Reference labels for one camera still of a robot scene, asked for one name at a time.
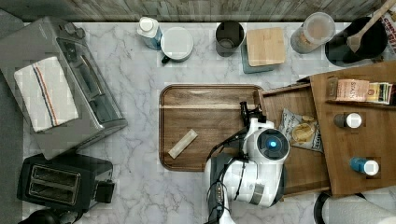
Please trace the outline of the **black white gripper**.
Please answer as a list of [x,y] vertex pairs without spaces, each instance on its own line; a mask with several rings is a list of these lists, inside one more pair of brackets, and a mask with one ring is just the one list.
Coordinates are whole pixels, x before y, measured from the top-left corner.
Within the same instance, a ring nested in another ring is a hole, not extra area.
[[242,144],[252,133],[267,129],[273,129],[275,124],[272,121],[268,121],[267,117],[262,113],[261,105],[257,105],[255,109],[249,110],[248,104],[246,102],[240,103],[241,107],[241,117],[245,125],[245,128],[239,134],[239,143]]

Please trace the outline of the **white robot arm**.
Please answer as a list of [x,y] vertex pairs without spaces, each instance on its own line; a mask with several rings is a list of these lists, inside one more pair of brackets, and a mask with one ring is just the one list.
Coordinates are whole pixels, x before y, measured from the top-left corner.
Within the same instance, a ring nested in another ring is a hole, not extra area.
[[287,137],[258,106],[240,104],[244,128],[215,145],[204,171],[208,218],[205,224],[235,224],[230,202],[264,207],[276,204],[286,188]]

